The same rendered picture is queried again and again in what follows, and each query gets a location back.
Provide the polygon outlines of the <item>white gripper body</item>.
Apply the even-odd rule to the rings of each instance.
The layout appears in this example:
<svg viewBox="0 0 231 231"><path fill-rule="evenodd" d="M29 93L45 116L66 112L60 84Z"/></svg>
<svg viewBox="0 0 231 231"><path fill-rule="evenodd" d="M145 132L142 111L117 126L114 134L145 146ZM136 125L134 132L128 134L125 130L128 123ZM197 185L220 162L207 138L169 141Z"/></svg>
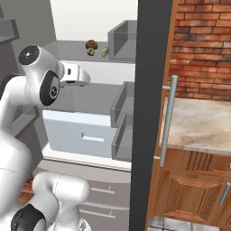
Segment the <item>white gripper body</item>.
<svg viewBox="0 0 231 231"><path fill-rule="evenodd" d="M82 69L68 69L67 73L61 79L62 86L81 86L84 87L90 83L90 76Z"/></svg>

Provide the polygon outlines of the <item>grey open fridge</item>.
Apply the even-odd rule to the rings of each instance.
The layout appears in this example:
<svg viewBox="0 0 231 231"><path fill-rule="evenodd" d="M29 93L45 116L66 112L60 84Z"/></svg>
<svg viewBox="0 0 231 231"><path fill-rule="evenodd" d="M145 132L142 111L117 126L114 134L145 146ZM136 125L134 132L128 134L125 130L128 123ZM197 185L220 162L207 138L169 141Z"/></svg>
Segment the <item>grey open fridge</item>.
<svg viewBox="0 0 231 231"><path fill-rule="evenodd" d="M107 34L124 20L136 20L138 0L51 0L56 41L107 42ZM96 50L87 49L93 56ZM51 106L43 110L89 113L110 116L116 95L125 81L135 81L135 63L60 60L68 69L82 69L90 83L81 86L61 86L60 94ZM86 154L54 151L46 133L42 150L44 159L75 162L100 168L130 171L131 163Z"/></svg>

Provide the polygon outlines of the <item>grey fridge shelf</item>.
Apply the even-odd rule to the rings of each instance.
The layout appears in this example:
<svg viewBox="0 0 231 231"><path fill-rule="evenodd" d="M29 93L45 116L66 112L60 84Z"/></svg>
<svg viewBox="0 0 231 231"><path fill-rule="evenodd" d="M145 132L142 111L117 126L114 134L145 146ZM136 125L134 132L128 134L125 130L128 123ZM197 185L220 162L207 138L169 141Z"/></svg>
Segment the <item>grey fridge shelf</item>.
<svg viewBox="0 0 231 231"><path fill-rule="evenodd" d="M98 42L97 45L93 56L87 55L84 41L55 41L45 45L44 49L59 60L135 63L135 41L126 42L112 58L109 55L106 55L105 58L101 56L101 51L107 47L107 42Z"/></svg>

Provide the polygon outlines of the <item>pale blue fridge drawer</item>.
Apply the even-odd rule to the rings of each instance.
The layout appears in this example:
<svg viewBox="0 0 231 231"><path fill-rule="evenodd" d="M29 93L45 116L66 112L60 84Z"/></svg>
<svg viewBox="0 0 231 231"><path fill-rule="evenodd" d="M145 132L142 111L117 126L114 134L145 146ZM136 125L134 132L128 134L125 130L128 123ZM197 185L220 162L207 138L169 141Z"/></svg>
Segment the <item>pale blue fridge drawer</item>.
<svg viewBox="0 0 231 231"><path fill-rule="evenodd" d="M116 129L109 115L43 110L42 118L52 150L112 157Z"/></svg>

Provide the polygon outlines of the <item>dark grey fridge door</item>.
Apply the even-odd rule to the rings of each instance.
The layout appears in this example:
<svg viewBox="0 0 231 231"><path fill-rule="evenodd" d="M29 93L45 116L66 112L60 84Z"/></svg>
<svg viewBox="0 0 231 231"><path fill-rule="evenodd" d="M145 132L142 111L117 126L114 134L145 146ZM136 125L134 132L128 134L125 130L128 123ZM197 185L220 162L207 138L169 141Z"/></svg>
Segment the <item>dark grey fridge door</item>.
<svg viewBox="0 0 231 231"><path fill-rule="evenodd" d="M129 231L146 231L178 0L138 0Z"/></svg>

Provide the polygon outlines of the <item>brown round food item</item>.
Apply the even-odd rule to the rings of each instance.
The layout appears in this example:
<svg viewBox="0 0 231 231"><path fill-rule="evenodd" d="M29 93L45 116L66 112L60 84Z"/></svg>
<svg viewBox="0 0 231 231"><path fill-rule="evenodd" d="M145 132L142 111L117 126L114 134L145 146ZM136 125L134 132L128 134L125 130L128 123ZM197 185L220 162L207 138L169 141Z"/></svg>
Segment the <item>brown round food item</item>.
<svg viewBox="0 0 231 231"><path fill-rule="evenodd" d="M86 42L86 48L96 50L97 49L97 42L94 40L87 41Z"/></svg>

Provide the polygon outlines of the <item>grey door bin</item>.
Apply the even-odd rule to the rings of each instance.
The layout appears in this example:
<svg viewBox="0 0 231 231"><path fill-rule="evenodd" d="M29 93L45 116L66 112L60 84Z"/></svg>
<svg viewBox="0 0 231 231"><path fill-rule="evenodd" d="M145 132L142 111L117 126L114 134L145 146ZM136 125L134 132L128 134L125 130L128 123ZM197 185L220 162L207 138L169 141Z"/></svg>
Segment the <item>grey door bin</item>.
<svg viewBox="0 0 231 231"><path fill-rule="evenodd" d="M118 127L124 113L134 111L134 83L125 81L110 107L111 125Z"/></svg>
<svg viewBox="0 0 231 231"><path fill-rule="evenodd" d="M135 63L136 20L124 20L108 32L108 58L112 61Z"/></svg>
<svg viewBox="0 0 231 231"><path fill-rule="evenodd" d="M114 160L132 161L133 121L132 114L123 114L112 142L112 158Z"/></svg>

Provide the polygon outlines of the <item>grey freezer drawer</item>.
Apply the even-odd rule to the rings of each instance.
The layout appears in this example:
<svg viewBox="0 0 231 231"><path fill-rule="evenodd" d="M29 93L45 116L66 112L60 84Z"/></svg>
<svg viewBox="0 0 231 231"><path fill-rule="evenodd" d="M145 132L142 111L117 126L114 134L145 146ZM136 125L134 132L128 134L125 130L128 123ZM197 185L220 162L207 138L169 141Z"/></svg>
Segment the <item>grey freezer drawer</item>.
<svg viewBox="0 0 231 231"><path fill-rule="evenodd" d="M91 192L79 209L92 231L129 231L130 172L48 160L41 161L33 173L41 171L88 180Z"/></svg>

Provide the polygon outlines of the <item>wooden drawer front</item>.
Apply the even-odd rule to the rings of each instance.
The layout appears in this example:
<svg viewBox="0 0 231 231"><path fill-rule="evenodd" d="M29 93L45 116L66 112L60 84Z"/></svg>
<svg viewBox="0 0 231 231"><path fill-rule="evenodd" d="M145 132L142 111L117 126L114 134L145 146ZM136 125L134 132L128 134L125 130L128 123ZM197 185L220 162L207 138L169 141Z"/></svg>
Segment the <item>wooden drawer front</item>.
<svg viewBox="0 0 231 231"><path fill-rule="evenodd" d="M163 168L168 171L205 173L231 177L231 156L168 149Z"/></svg>

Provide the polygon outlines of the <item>wooden cupboard door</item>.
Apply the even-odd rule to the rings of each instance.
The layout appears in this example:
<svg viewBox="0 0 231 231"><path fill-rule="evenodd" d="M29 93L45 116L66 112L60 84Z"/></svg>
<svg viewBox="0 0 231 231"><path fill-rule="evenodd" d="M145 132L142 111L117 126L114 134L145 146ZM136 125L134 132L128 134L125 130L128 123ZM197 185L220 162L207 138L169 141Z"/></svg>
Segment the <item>wooden cupboard door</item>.
<svg viewBox="0 0 231 231"><path fill-rule="evenodd" d="M216 175L161 171L154 215L204 225L215 225L228 200L218 205L230 178Z"/></svg>

